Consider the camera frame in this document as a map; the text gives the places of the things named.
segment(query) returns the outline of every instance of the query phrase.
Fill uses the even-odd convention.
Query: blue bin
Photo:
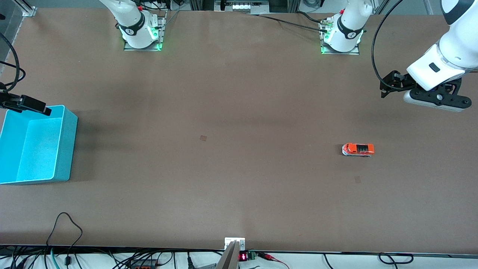
[[[0,134],[0,184],[70,179],[78,117],[63,105],[51,115],[7,111]]]

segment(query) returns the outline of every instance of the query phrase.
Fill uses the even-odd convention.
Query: cable
[[[327,265],[329,266],[329,268],[330,268],[330,269],[334,269],[334,268],[332,267],[332,265],[330,265],[330,263],[328,262],[327,255],[324,254],[324,258],[326,259],[326,263],[327,263]]]
[[[9,63],[4,62],[4,61],[0,61],[0,64],[4,64],[6,66],[17,68],[15,65],[9,64]],[[22,79],[24,79],[25,75],[26,75],[25,70],[23,70],[22,68],[20,68],[20,72],[22,73],[22,76],[20,78],[18,78],[18,82],[22,81]],[[9,83],[5,84],[4,86],[10,86],[11,84],[13,84],[13,82],[9,82]]]
[[[158,258],[156,259],[156,266],[161,267],[161,266],[163,266],[163,265],[166,265],[168,262],[170,262],[170,261],[173,259],[173,253],[171,252],[171,257],[169,258],[169,260],[168,260],[167,262],[165,262],[165,263],[163,263],[163,264],[159,263],[159,257],[161,256],[162,253],[163,253],[163,252],[161,252],[161,253],[159,254]]]
[[[391,262],[387,262],[387,261],[384,261],[382,259],[382,255],[385,255],[387,256]],[[394,265],[395,266],[395,269],[398,269],[398,264],[409,264],[409,263],[412,263],[413,262],[413,255],[412,254],[405,254],[403,255],[405,257],[410,257],[410,260],[408,261],[395,261],[389,254],[385,253],[385,252],[380,252],[379,253],[379,260],[384,263],[384,264],[388,264],[388,265]]]
[[[50,241],[50,238],[52,237],[52,234],[53,234],[53,231],[55,230],[55,227],[56,227],[56,223],[58,222],[58,218],[61,216],[61,215],[67,215],[67,217],[70,219],[71,223],[76,226],[79,230],[80,230],[80,235],[78,236],[78,238],[70,245],[70,247],[68,248],[68,250],[66,251],[66,258],[65,260],[69,259],[69,254],[70,254],[70,250],[71,248],[73,247],[74,244],[76,244],[78,242],[78,240],[80,240],[81,236],[83,235],[83,229],[78,225],[76,224],[76,222],[73,221],[73,219],[71,218],[70,214],[66,213],[66,212],[61,212],[58,214],[58,216],[56,216],[56,219],[55,219],[55,224],[53,224],[53,229],[52,231],[50,232],[48,238],[46,239],[46,245],[48,246],[48,241]]]
[[[75,255],[75,259],[76,259],[76,263],[78,264],[78,267],[80,267],[80,269],[83,269],[81,267],[80,261],[78,260],[78,257],[76,256],[76,252],[73,252],[73,255]]]
[[[283,262],[283,261],[279,261],[278,259],[275,259],[274,261],[276,261],[276,262],[280,262],[280,263],[284,264],[284,265],[287,267],[287,269],[290,269],[290,268],[289,268],[289,266],[288,266],[287,264],[285,264],[285,262]]]
[[[50,256],[52,257],[53,265],[55,265],[55,268],[60,269],[60,267],[58,266],[58,263],[56,262],[55,255],[53,254],[53,248],[50,249]]]
[[[166,25],[168,25],[168,23],[169,23],[170,21],[172,21],[172,20],[174,19],[174,17],[176,17],[176,15],[178,15],[179,11],[181,11],[181,9],[183,9],[184,7],[179,8],[179,9],[177,10],[177,12],[176,12],[173,16],[171,16],[171,18],[162,26],[162,28],[166,27]]]
[[[16,69],[16,70],[15,70],[15,79],[14,79],[13,82],[10,84],[10,87],[5,90],[6,92],[9,92],[9,91],[11,91],[11,90],[17,85],[18,78],[19,78],[19,76],[20,76],[20,64],[19,64],[19,62],[18,62],[17,52],[15,51],[15,49],[13,48],[13,46],[11,45],[10,41],[8,41],[8,39],[7,39],[2,33],[0,33],[0,38],[2,38],[3,41],[5,41],[5,43],[7,43],[7,46],[10,48],[11,53],[13,54],[13,58],[15,59],[15,69]]]
[[[390,15],[390,13],[402,2],[403,0],[398,0],[398,2],[396,2],[393,7],[387,12],[387,14],[385,14],[385,16],[383,17],[383,19],[380,21],[379,23],[379,26],[377,27],[377,30],[375,31],[375,34],[373,35],[373,38],[372,38],[372,48],[371,48],[371,58],[372,58],[372,67],[373,67],[373,71],[375,72],[375,75],[379,78],[380,82],[383,83],[385,86],[389,87],[389,88],[392,88],[394,90],[411,90],[413,88],[415,88],[415,86],[409,86],[409,87],[406,87],[406,88],[399,88],[399,87],[394,87],[392,85],[389,85],[387,84],[383,79],[382,77],[380,76],[378,70],[377,70],[377,66],[375,66],[375,56],[373,54],[373,51],[374,51],[374,48],[375,48],[375,40],[377,39],[377,34],[379,33],[379,30],[380,28],[382,27],[382,24],[383,22],[387,19],[387,17]]]
[[[273,257],[272,255],[270,255],[270,254],[266,254],[266,253],[264,253],[264,252],[256,252],[256,253],[257,253],[257,256],[259,256],[259,257],[261,257],[261,258],[263,258],[263,259],[266,259],[266,260],[268,260],[268,261],[275,261],[275,262],[282,263],[282,264],[284,264],[284,265],[287,267],[287,269],[290,269],[289,266],[288,266],[285,262],[280,261],[280,260],[274,258],[274,257]]]
[[[148,7],[148,6],[145,6],[143,3],[141,3],[141,0],[132,0],[137,6],[141,6],[144,10],[148,10],[148,11],[154,11],[154,10],[166,10],[168,8],[160,8],[156,3],[154,3],[154,1],[151,1],[150,3],[155,5],[156,8],[152,8],[152,7]]]
[[[297,27],[302,27],[302,28],[306,28],[306,29],[310,29],[310,30],[315,30],[315,31],[324,32],[324,33],[327,32],[327,30],[325,30],[325,29],[309,27],[309,26],[305,26],[305,25],[301,25],[301,24],[297,24],[297,23],[293,23],[293,22],[283,21],[281,19],[276,19],[276,18],[273,18],[273,17],[261,16],[261,15],[256,15],[256,16],[261,17],[261,18],[267,18],[267,19],[275,20],[275,21],[278,21],[278,22],[287,23],[287,24],[290,24],[290,25],[294,25],[294,26],[297,26]]]
[[[316,20],[316,19],[312,18],[311,16],[309,16],[309,14],[307,14],[307,13],[305,13],[305,12],[302,12],[302,11],[296,11],[295,13],[302,14],[302,15],[304,15],[306,18],[308,18],[309,20],[311,20],[311,21],[313,21],[313,22],[316,22],[316,23],[320,23],[321,21],[326,20],[326,19]]]

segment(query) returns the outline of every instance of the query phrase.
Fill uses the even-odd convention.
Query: tabletop
[[[359,56],[320,54],[312,30],[211,11],[179,13],[161,52],[124,52],[108,10],[39,9],[14,43],[27,77],[13,93],[78,116],[71,179],[0,186],[0,243],[44,244],[66,211],[79,245],[238,236],[268,250],[477,254],[477,109],[381,99],[369,51],[381,18]],[[404,73],[446,30],[441,16],[390,16],[380,74]],[[467,75],[461,94],[478,100],[477,82]],[[348,142],[376,155],[345,157]],[[51,244],[77,236],[65,218]]]

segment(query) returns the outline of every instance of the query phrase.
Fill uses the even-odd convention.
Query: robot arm
[[[118,21],[123,39],[133,48],[146,48],[159,38],[158,16],[140,11],[131,0],[99,0]]]
[[[407,68],[408,74],[393,71],[384,78],[382,98],[401,91],[389,85],[403,85],[408,103],[455,112],[471,106],[458,90],[461,77],[478,67],[478,0],[441,0],[441,8],[450,29]]]

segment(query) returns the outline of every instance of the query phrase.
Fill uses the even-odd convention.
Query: orange toy car
[[[374,153],[372,144],[347,143],[342,146],[342,154],[345,156],[371,157]]]

